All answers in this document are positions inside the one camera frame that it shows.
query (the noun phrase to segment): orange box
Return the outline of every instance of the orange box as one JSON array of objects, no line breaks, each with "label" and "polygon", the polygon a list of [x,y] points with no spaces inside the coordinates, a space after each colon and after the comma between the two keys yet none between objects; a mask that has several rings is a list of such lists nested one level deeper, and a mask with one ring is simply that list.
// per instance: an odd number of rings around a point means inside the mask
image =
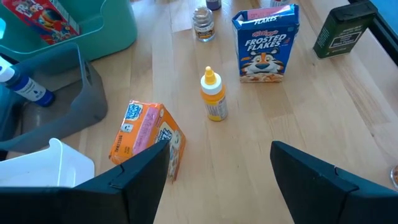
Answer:
[{"label": "orange box", "polygon": [[185,135],[163,104],[130,100],[109,159],[120,164],[164,139],[170,140],[167,177],[175,181],[185,147]]}]

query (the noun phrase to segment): squeeze bottle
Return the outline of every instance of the squeeze bottle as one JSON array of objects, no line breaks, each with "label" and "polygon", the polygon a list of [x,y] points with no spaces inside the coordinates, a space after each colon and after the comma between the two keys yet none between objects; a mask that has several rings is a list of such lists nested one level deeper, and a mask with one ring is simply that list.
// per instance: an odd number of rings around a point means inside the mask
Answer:
[{"label": "squeeze bottle", "polygon": [[212,121],[224,120],[228,115],[228,109],[225,100],[225,86],[220,75],[207,66],[205,75],[200,80],[200,85],[200,93],[205,101],[207,117]]},{"label": "squeeze bottle", "polygon": [[0,58],[0,83],[39,106],[49,106],[54,101],[54,93],[39,85],[30,77],[11,68]]}]

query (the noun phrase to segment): white plastic container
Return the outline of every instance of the white plastic container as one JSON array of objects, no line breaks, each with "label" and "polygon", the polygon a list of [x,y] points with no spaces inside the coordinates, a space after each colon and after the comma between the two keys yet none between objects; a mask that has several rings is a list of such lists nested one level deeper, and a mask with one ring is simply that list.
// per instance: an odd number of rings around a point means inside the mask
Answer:
[{"label": "white plastic container", "polygon": [[0,162],[0,187],[74,187],[94,177],[94,162],[58,139],[50,147]]}]

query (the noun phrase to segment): froot loops box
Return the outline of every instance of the froot loops box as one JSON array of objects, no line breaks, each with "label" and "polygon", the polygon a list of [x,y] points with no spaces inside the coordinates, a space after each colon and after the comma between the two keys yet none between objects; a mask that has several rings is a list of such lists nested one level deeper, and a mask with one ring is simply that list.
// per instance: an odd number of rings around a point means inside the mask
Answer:
[{"label": "froot loops box", "polygon": [[79,25],[57,0],[2,0],[2,4],[48,44],[80,35]]}]

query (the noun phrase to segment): wooden tabletop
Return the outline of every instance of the wooden tabletop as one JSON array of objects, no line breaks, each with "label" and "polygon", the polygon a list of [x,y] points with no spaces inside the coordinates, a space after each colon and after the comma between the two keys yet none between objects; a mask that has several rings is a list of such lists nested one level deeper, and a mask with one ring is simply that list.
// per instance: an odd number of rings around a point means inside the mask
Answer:
[{"label": "wooden tabletop", "polygon": [[[312,52],[330,9],[347,0],[296,1],[301,26],[282,83],[239,82],[231,18],[269,0],[222,0],[209,43],[195,40],[191,24],[204,2],[133,2],[137,41],[93,62],[108,115],[64,141],[94,160],[96,174],[114,166],[108,152],[132,98],[164,103],[187,137],[178,179],[166,184],[156,223],[293,223],[269,160],[276,139],[392,188],[396,65],[370,31],[349,55],[318,60]],[[229,115],[219,123],[206,117],[200,96],[207,65],[227,87]]]}]

